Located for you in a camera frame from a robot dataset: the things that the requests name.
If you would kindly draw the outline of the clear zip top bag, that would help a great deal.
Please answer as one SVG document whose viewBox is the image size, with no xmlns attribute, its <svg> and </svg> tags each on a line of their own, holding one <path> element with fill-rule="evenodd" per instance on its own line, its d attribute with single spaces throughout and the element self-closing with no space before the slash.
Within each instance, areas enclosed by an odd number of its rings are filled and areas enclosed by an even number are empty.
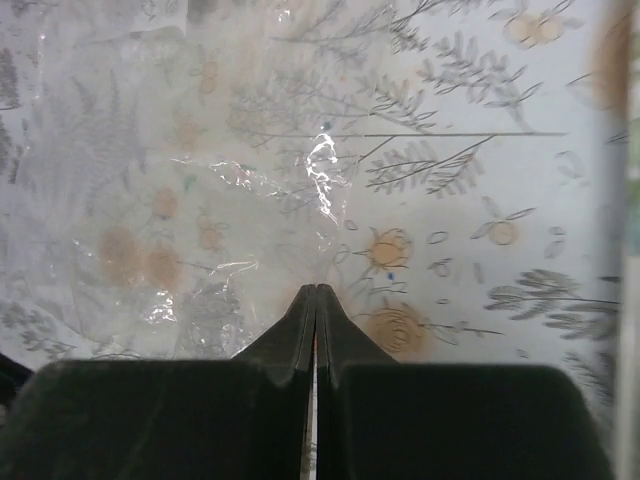
<svg viewBox="0 0 640 480">
<path fill-rule="evenodd" d="M 326 277 L 385 5 L 53 1 L 6 198 L 1 338 L 229 357 Z"/>
</svg>

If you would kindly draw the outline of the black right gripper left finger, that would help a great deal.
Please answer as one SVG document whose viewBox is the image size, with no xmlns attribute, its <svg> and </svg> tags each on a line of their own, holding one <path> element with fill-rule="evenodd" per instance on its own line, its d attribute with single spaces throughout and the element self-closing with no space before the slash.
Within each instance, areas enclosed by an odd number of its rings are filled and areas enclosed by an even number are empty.
<svg viewBox="0 0 640 480">
<path fill-rule="evenodd" d="M 1 431 L 5 479 L 296 479 L 316 290 L 230 360 L 46 366 Z"/>
</svg>

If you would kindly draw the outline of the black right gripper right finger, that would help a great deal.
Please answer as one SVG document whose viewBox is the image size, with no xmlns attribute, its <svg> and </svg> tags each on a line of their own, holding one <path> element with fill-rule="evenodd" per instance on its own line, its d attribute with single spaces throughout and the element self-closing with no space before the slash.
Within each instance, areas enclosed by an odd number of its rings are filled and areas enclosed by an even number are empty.
<svg viewBox="0 0 640 480">
<path fill-rule="evenodd" d="M 321 479 L 609 479 L 583 397 L 547 366 L 400 363 L 317 289 Z"/>
</svg>

